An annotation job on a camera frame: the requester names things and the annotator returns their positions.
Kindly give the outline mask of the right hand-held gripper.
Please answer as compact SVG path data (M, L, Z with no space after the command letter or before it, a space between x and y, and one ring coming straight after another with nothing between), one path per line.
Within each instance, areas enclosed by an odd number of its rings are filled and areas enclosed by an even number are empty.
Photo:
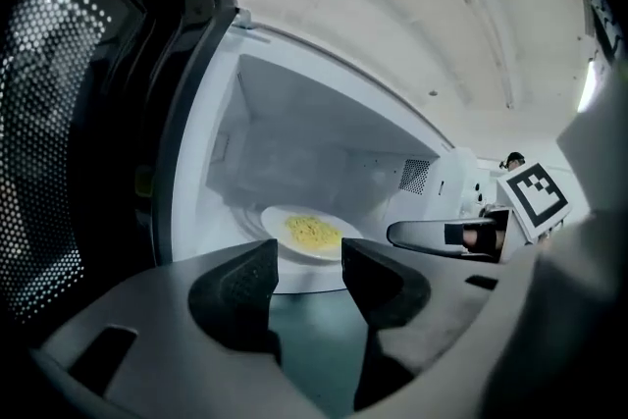
M486 218L396 222L387 229L389 243L435 256L496 261L496 247L485 245L481 237L499 227L503 240L498 262L505 263L524 246L549 237L572 210L561 187L538 162L504 174L496 184L496 201L486 206Z

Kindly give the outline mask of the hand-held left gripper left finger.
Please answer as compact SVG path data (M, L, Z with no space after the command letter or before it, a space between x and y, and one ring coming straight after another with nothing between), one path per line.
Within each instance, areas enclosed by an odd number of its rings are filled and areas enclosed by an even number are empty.
M278 246L252 242L137 274L32 353L89 418L288 418L269 328Z

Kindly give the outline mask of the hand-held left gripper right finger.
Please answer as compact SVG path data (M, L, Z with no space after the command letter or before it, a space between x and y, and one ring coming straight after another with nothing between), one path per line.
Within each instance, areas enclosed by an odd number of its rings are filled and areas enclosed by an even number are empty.
M535 251L500 265L344 239L342 279L368 326L356 417L481 417L535 262Z

